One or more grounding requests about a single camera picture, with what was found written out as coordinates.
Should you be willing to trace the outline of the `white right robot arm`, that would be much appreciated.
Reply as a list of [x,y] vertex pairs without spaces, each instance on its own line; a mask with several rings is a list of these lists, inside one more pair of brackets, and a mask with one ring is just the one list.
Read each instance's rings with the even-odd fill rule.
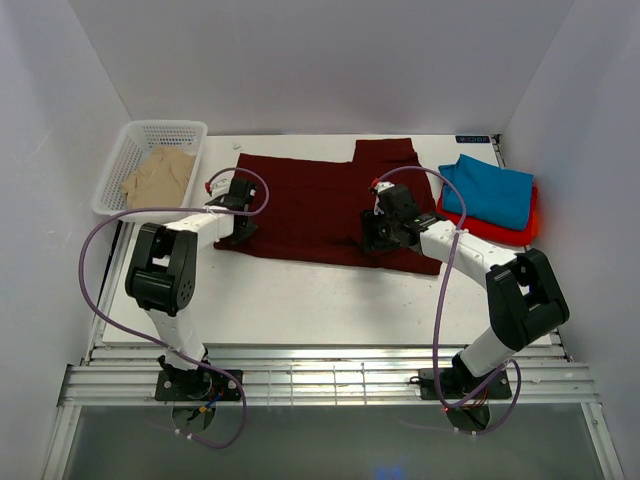
[[372,192],[374,207],[361,213],[367,253],[411,250],[453,267],[487,294],[489,327],[439,374],[442,385],[464,397],[476,396],[492,371],[569,320],[569,307],[543,252],[498,247],[436,212],[423,213],[404,185],[377,182]]

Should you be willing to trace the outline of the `dark red t shirt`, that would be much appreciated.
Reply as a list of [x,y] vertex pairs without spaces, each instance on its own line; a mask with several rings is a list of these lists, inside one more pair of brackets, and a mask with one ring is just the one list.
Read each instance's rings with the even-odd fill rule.
[[224,239],[218,250],[260,258],[339,266],[384,268],[436,275],[441,263],[408,249],[366,253],[360,214],[374,205],[369,187],[388,171],[396,184],[408,187],[421,211],[435,210],[429,180],[416,171],[418,154],[408,138],[358,140],[351,161],[331,163],[242,153],[237,165],[260,175],[268,204],[254,217],[257,230],[237,244]]

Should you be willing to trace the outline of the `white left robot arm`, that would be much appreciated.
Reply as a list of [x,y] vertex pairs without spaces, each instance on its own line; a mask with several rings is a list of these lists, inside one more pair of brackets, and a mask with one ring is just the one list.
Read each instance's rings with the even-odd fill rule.
[[206,204],[203,213],[166,224],[140,227],[125,279],[125,291],[151,319],[165,353],[161,368],[178,375],[178,388],[190,399],[205,397],[212,387],[200,367],[207,350],[199,339],[188,305],[196,287],[198,253],[220,240],[242,241],[257,226],[247,215],[258,186],[244,178]]

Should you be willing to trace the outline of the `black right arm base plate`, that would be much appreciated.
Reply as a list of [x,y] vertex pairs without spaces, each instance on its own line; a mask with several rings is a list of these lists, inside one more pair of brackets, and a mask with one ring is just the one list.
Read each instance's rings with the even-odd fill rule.
[[[479,385],[481,385],[489,374],[482,377],[472,377],[469,381],[455,380],[452,376],[452,368],[442,369],[440,371],[440,385],[442,395],[447,401],[457,401],[469,395]],[[420,398],[422,400],[438,400],[436,393],[435,380],[432,369],[420,369],[417,375],[409,380],[410,384],[417,385],[420,390]],[[488,400],[508,400],[512,397],[512,391],[509,380],[505,371],[501,371],[493,378],[485,387],[480,390],[474,399]]]

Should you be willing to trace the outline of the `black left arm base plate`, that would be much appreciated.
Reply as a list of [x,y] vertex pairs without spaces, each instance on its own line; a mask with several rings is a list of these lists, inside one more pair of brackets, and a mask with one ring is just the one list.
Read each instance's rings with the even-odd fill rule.
[[162,402],[239,401],[237,386],[231,379],[211,371],[188,370],[184,373],[161,371],[158,375],[154,399]]

